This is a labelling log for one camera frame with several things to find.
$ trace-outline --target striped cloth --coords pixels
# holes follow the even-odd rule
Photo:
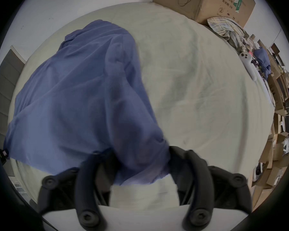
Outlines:
[[[252,50],[252,46],[248,42],[249,35],[234,20],[227,17],[212,17],[207,20],[210,28],[222,36],[234,47],[238,54]]]

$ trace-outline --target brown cardboard box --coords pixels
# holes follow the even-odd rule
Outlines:
[[[281,125],[280,125],[281,115],[275,113],[273,122],[274,122],[275,133],[281,133]]]
[[[170,8],[186,17],[207,24],[211,17],[228,17],[244,27],[254,6],[254,0],[153,0],[153,2]]]
[[[289,72],[283,74],[287,88],[289,88]]]
[[[287,132],[282,132],[277,135],[276,145],[273,147],[273,161],[280,161],[282,160],[284,154],[284,145],[282,142],[288,136]]]
[[[267,156],[267,168],[272,168],[273,165],[273,146],[270,148],[269,155]]]
[[[270,185],[267,185],[267,180],[271,174],[271,169],[267,168],[267,165],[264,165],[262,169],[262,174],[260,175],[259,179],[253,182],[252,186],[262,186],[264,188],[271,188]]]
[[[267,140],[267,143],[263,149],[263,152],[260,156],[260,159],[259,159],[259,162],[260,163],[266,163],[267,160],[268,160],[268,156],[269,156],[269,153],[270,153],[270,150],[273,149],[273,140],[272,139],[269,139]]]
[[[284,95],[283,96],[284,100],[286,100],[287,98],[289,98],[289,92],[288,92],[288,88],[286,86],[286,81],[285,81],[283,75],[280,75],[276,80],[279,83],[280,89]]]
[[[278,114],[285,116],[286,111],[284,109],[284,96],[277,80],[269,75],[267,82],[275,100],[275,113],[277,112]]]
[[[269,184],[270,186],[274,186],[275,180],[276,178],[281,175],[282,171],[280,172],[280,168],[278,167],[272,167],[270,176],[267,180],[267,184]]]
[[[265,200],[267,197],[269,197],[269,195],[271,194],[273,188],[271,189],[263,189],[262,191],[260,191],[260,187],[258,187],[258,189],[255,189],[255,193],[256,195],[253,197],[253,211],[255,209],[257,209]]]
[[[254,193],[253,193],[253,197],[252,197],[252,207],[253,209],[255,208],[257,202],[259,201],[259,198],[262,194],[263,191],[263,187],[262,186],[255,186],[254,187]]]

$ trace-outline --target blue cloth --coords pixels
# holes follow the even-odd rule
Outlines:
[[[141,80],[133,37],[102,20],[67,35],[17,95],[4,148],[50,174],[112,148],[123,164],[116,184],[167,175],[169,146]]]
[[[266,50],[260,47],[260,49],[254,50],[254,56],[257,58],[257,61],[260,64],[262,72],[267,80],[267,77],[271,74],[271,63]]]

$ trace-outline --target pile of clothes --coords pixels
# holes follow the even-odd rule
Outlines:
[[[248,35],[248,33],[234,20],[227,17],[212,17],[207,20],[210,29],[217,35],[223,37],[236,49],[237,53],[252,52],[252,56],[258,61],[265,79],[271,74],[270,60],[267,52],[259,47]]]

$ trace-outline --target bed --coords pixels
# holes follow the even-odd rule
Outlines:
[[[92,21],[110,21],[134,37],[142,81],[170,145],[194,150],[209,165],[249,176],[266,144],[274,105],[262,79],[252,81],[236,51],[203,25],[155,3],[126,3],[86,14],[59,29],[29,58],[9,109],[35,69],[64,37]],[[13,171],[37,202],[48,175],[11,159]],[[113,186],[110,205],[129,210],[178,206],[170,175],[151,185]]]

